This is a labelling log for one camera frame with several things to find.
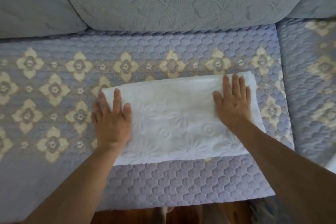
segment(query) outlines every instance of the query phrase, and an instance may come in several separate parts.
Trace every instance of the white object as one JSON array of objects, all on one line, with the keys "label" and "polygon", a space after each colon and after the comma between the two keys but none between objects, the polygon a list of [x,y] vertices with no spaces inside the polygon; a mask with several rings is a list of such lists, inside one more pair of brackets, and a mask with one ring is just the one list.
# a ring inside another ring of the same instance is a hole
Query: white object
[{"label": "white object", "polygon": [[325,168],[336,174],[336,154],[329,160]]},{"label": "white object", "polygon": [[[254,75],[251,72],[238,75],[245,77],[246,86],[251,89],[252,119],[265,131]],[[115,88],[103,89],[110,108]],[[248,153],[216,116],[212,92],[223,91],[221,75],[137,82],[118,88],[122,104],[132,106],[133,124],[132,137],[115,165]]]}]

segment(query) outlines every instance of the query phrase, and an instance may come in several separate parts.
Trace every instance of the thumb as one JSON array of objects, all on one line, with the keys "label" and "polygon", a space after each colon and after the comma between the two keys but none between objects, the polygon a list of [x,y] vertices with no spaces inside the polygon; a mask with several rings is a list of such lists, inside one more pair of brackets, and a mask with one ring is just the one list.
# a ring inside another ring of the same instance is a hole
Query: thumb
[{"label": "thumb", "polygon": [[131,104],[130,103],[126,103],[124,105],[123,115],[124,115],[126,121],[132,122],[132,109],[131,109]]},{"label": "thumb", "polygon": [[215,102],[216,107],[220,107],[222,105],[222,100],[223,100],[221,93],[216,90],[212,93],[212,96],[213,96],[213,101]]}]

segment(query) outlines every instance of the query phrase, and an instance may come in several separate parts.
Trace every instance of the person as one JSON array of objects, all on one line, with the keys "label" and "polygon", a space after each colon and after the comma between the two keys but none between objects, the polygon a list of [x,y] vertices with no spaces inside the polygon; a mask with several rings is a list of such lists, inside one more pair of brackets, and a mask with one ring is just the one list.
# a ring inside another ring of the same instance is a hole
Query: person
[{"label": "person", "polygon": [[[251,119],[251,91],[244,78],[223,77],[223,96],[213,92],[217,115],[253,156],[267,181],[297,223],[335,223],[336,175],[299,156],[263,133]],[[93,103],[97,148],[46,199],[24,224],[90,223],[109,172],[132,131],[129,103],[114,91],[110,110],[103,93]]]}]

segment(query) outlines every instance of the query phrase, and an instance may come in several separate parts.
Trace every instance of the person's right arm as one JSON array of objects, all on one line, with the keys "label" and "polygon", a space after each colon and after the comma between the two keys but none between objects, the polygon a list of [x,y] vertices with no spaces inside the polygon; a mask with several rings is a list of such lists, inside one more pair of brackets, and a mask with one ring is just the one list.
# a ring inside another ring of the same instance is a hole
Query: person's right arm
[{"label": "person's right arm", "polygon": [[235,74],[213,98],[217,115],[242,142],[297,223],[336,222],[336,175],[296,154],[252,123],[251,92]]}]

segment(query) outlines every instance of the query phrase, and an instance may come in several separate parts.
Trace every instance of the white towel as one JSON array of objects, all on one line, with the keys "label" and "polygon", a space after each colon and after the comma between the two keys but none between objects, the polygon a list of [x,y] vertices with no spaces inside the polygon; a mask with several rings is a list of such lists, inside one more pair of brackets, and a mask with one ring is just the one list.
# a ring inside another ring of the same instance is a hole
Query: white towel
[{"label": "white towel", "polygon": [[[256,98],[254,75],[242,72],[239,76],[244,76],[246,86],[251,88],[252,119],[265,131]],[[122,104],[132,105],[133,124],[132,137],[115,165],[247,153],[237,137],[216,116],[212,92],[222,92],[221,75],[137,82],[118,88]],[[110,108],[114,89],[103,89]]]}]

